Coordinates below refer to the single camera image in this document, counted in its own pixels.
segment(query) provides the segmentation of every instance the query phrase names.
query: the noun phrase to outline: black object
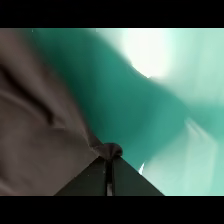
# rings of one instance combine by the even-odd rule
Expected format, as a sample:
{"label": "black object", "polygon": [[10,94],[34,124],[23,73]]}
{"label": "black object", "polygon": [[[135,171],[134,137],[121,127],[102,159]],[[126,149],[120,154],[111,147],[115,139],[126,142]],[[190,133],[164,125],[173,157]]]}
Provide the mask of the black object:
{"label": "black object", "polygon": [[98,157],[56,196],[164,196],[121,157]]}

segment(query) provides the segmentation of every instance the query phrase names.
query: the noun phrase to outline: brown fabric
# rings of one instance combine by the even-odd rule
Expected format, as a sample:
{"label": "brown fabric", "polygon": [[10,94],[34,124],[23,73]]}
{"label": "brown fabric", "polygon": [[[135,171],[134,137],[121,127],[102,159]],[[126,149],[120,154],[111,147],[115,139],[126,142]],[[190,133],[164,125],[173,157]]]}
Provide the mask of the brown fabric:
{"label": "brown fabric", "polygon": [[0,195],[54,195],[101,142],[14,29],[0,29]]}

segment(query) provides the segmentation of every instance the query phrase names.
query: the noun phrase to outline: bright light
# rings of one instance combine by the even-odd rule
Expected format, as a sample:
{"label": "bright light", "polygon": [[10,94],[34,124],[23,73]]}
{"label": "bright light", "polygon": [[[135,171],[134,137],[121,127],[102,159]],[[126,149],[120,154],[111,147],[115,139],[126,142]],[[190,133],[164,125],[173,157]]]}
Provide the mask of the bright light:
{"label": "bright light", "polygon": [[123,35],[126,57],[146,77],[163,78],[169,67],[166,29],[129,28]]}

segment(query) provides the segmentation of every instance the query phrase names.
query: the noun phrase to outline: glossy surface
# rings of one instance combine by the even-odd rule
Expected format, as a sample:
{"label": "glossy surface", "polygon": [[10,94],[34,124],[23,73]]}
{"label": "glossy surface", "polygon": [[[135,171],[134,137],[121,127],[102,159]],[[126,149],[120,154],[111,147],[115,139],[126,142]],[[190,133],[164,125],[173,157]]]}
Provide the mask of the glossy surface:
{"label": "glossy surface", "polygon": [[34,29],[31,36],[94,133],[119,143],[162,193],[224,195],[223,29]]}

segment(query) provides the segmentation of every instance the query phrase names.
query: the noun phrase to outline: teal plastic sheet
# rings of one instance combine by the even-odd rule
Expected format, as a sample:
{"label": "teal plastic sheet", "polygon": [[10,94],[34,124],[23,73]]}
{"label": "teal plastic sheet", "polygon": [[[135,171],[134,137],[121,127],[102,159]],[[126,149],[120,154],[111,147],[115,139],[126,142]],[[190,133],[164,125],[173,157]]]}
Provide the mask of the teal plastic sheet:
{"label": "teal plastic sheet", "polygon": [[94,133],[165,195],[224,195],[224,29],[29,29]]}

